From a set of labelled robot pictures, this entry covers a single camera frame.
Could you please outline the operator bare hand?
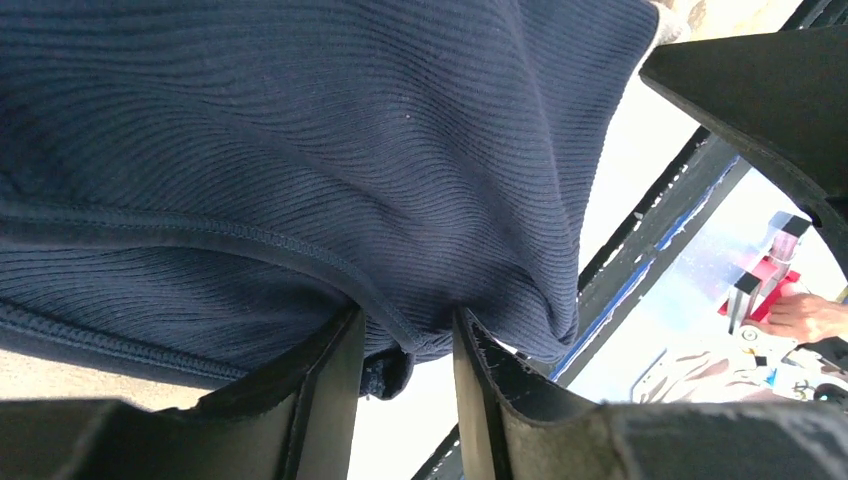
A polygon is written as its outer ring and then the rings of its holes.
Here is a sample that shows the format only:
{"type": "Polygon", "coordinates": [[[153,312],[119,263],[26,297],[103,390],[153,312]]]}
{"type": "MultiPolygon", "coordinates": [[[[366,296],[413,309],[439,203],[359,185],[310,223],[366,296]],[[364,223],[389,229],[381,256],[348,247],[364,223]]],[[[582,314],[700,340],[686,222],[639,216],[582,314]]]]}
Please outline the operator bare hand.
{"type": "Polygon", "coordinates": [[[791,338],[801,344],[847,336],[847,305],[813,294],[794,294],[776,300],[761,331],[791,338]]]}

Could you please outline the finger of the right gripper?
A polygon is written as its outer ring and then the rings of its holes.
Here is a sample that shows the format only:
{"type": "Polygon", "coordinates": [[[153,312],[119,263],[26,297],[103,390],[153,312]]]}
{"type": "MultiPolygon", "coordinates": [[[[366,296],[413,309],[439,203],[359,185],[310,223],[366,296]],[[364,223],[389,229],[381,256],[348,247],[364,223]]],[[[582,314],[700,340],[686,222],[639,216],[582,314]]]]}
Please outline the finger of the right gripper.
{"type": "Polygon", "coordinates": [[[846,27],[663,45],[639,75],[809,214],[847,267],[846,27]]]}

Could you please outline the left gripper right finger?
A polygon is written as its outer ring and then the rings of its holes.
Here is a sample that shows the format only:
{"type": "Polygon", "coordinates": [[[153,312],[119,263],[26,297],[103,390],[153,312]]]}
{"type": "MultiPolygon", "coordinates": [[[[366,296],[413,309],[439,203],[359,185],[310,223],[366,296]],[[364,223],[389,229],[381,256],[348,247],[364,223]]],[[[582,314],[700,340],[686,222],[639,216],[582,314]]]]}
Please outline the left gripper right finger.
{"type": "Polygon", "coordinates": [[[843,479],[847,418],[803,403],[595,404],[453,315],[469,479],[843,479]]]}

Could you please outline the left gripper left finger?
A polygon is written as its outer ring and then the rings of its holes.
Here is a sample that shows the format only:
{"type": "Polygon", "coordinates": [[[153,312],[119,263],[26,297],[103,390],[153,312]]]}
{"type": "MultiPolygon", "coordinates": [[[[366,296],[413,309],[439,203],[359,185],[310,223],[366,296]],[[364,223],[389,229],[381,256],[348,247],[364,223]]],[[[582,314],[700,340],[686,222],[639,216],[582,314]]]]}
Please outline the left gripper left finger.
{"type": "Polygon", "coordinates": [[[284,355],[187,410],[115,399],[1,406],[5,479],[343,479],[365,318],[337,314],[284,355]]]}

